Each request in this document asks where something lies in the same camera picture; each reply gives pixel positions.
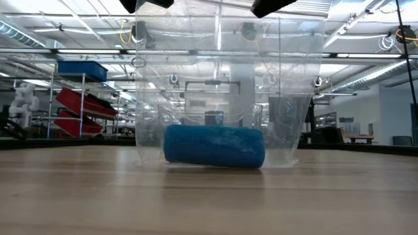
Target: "table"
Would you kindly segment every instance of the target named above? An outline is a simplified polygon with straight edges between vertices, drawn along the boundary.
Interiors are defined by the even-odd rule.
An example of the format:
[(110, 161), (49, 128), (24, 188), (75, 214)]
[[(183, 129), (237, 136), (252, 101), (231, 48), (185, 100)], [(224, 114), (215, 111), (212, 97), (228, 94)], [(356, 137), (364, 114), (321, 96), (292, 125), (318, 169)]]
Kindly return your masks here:
[(351, 135), (345, 135), (343, 138), (349, 138), (351, 140), (352, 144), (355, 144), (356, 140), (366, 140), (367, 144), (372, 144), (372, 140), (374, 139), (374, 136), (372, 136), (372, 135), (361, 135), (361, 134), (351, 134)]
[(135, 147), (0, 151), (0, 234), (416, 234), (418, 158), (298, 150), (293, 168), (144, 168)]

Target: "wall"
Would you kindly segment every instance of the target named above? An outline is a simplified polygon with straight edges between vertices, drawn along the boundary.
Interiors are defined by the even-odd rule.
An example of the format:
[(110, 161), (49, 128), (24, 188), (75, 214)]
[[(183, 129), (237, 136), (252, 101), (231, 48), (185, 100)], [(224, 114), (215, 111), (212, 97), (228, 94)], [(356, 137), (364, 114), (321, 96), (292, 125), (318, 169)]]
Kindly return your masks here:
[(392, 145), (392, 136), (412, 136), (411, 90), (381, 86), (379, 94), (381, 126), (384, 130), (381, 144)]
[(356, 91), (354, 97), (335, 97), (330, 100), (328, 106), (316, 106), (315, 116), (336, 112), (337, 127), (343, 127), (339, 118), (354, 118), (354, 122), (360, 124), (360, 134), (368, 134), (368, 124), (373, 123), (374, 140), (373, 144), (380, 144), (380, 105), (379, 86), (371, 86), (366, 91)]
[(337, 127), (343, 127), (338, 118), (354, 117), (360, 122), (361, 134), (368, 134), (368, 124), (373, 123), (373, 144), (392, 145), (393, 136), (412, 136), (409, 84), (391, 88), (377, 84), (356, 93), (355, 97), (335, 97), (328, 106), (316, 106), (315, 116), (336, 112)]

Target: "table surface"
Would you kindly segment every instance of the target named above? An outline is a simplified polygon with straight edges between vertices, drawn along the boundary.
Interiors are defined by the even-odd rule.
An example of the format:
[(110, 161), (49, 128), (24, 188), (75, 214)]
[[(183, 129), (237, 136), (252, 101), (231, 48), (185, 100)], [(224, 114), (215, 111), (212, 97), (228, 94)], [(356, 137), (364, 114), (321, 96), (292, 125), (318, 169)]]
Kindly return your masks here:
[(0, 234), (416, 234), (418, 158), (298, 150), (293, 168), (144, 168), (133, 147), (0, 151)]
[(361, 134), (349, 134), (343, 136), (343, 138), (356, 138), (356, 139), (374, 139), (374, 136), (361, 135)]

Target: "blue foam roll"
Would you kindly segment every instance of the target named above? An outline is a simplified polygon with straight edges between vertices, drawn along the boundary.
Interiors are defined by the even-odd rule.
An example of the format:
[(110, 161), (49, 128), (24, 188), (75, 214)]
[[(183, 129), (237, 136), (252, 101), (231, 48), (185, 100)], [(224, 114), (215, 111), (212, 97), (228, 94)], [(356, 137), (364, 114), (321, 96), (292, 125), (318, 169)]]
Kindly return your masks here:
[(170, 125), (163, 151), (171, 163), (260, 168), (265, 159), (261, 131), (236, 127)]

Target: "clear plastic bag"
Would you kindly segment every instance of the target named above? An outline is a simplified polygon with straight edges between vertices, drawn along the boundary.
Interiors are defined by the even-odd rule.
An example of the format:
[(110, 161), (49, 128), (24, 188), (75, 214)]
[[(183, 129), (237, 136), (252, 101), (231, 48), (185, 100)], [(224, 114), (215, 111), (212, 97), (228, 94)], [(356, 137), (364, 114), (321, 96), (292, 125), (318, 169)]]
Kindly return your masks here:
[(144, 3), (137, 10), (136, 139), (142, 164), (169, 165), (164, 141), (172, 125), (216, 127), (228, 134), (236, 130), (228, 128), (257, 130), (263, 167), (297, 162), (325, 18), (273, 13), (258, 19), (232, 2), (248, 4), (182, 0), (169, 9)]

